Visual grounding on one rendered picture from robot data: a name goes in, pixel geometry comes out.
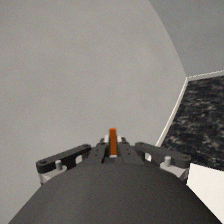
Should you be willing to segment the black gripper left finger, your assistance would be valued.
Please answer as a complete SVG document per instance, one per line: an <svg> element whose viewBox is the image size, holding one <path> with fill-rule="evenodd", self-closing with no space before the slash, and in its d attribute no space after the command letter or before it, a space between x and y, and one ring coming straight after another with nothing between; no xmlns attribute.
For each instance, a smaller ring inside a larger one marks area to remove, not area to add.
<svg viewBox="0 0 224 224"><path fill-rule="evenodd" d="M82 161L76 164L76 158L80 155ZM79 164L82 164L81 166L85 166L104 163L105 157L110 157L109 135L105 135L105 138L100 139L100 142L97 143L96 147L92 148L90 144L83 144L39 160L36 162L36 168L41 186L55 175L70 170L76 165L78 166Z"/></svg>

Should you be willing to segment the orange rod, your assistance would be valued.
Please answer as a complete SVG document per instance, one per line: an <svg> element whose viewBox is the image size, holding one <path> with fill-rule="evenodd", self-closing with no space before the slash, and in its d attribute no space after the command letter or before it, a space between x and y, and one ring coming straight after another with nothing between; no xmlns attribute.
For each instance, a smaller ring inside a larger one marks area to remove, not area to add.
<svg viewBox="0 0 224 224"><path fill-rule="evenodd" d="M111 155L116 154L116 128L109 128Z"/></svg>

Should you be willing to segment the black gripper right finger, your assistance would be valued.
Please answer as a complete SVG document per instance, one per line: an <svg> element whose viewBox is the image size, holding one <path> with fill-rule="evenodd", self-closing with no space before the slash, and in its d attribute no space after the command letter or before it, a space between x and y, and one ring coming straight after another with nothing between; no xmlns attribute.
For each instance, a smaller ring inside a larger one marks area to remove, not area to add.
<svg viewBox="0 0 224 224"><path fill-rule="evenodd" d="M187 184L191 164L191 157L189 155L144 142L137 142L133 147L124 137L121 137L120 134L116 135L116 144L117 157L121 156L122 163L144 165L143 161L145 161L149 164L172 172ZM145 159L145 153L150 154L151 161Z"/></svg>

